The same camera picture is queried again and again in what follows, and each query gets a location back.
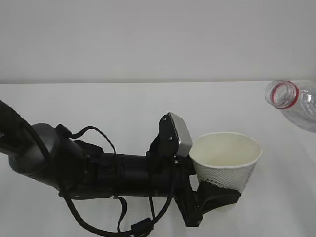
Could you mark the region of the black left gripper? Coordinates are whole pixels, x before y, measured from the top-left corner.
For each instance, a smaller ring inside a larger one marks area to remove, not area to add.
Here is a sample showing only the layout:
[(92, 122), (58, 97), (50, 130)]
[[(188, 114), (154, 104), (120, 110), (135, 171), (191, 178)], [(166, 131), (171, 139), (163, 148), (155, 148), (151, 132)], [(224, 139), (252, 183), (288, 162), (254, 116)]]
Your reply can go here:
[(198, 189), (193, 191), (190, 176), (195, 171), (190, 157), (174, 155), (173, 158), (176, 168), (174, 200), (184, 221), (201, 221), (204, 214), (236, 204), (240, 199), (238, 190), (221, 188), (206, 181), (201, 181)]

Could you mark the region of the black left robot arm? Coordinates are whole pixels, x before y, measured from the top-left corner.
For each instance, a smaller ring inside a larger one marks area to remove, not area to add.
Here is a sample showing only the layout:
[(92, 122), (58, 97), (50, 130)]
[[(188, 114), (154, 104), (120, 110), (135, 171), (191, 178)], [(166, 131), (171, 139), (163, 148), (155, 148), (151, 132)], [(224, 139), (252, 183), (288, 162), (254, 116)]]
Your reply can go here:
[(164, 115), (159, 133), (144, 156), (106, 153), (80, 140), (66, 127), (45, 123), (32, 126), (50, 154), (46, 159), (27, 132), (25, 122), (6, 103), (0, 105), (0, 150), (15, 172), (57, 188), (61, 177), (70, 198), (86, 200), (114, 196), (171, 197), (187, 226), (197, 226), (203, 214), (238, 202), (237, 188), (202, 181), (192, 190), (197, 174), (189, 157), (192, 141), (182, 118)]

